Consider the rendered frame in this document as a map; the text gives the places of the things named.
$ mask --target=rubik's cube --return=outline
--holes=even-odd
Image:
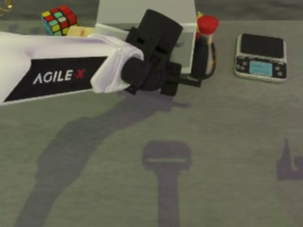
[[[71,26],[77,26],[77,17],[67,6],[43,12],[41,19],[48,35],[67,35]]]

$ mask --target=blue lcd screen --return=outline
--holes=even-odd
[[[267,62],[251,61],[250,62],[250,73],[258,74],[262,76],[273,76],[273,65]]]

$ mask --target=table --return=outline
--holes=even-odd
[[[39,26],[27,22],[23,31]],[[300,159],[297,180],[290,171],[288,179],[277,175],[303,155],[302,27],[221,22],[215,74],[201,88],[180,86],[173,101],[87,92],[2,107],[0,226],[302,226]],[[285,84],[233,75],[236,36],[244,32],[286,40]],[[174,151],[186,165],[161,166],[159,177],[152,161]],[[183,168],[178,184],[172,166]],[[158,193],[162,205],[172,204],[160,207],[159,221]]]

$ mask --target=soy sauce bottle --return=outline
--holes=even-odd
[[[213,35],[219,25],[217,18],[209,15],[201,16],[197,20],[198,31],[194,48],[191,77],[207,79],[216,68],[216,49]]]

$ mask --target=digital scale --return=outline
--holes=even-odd
[[[234,71],[242,78],[284,82],[287,78],[286,42],[261,35],[239,35]]]

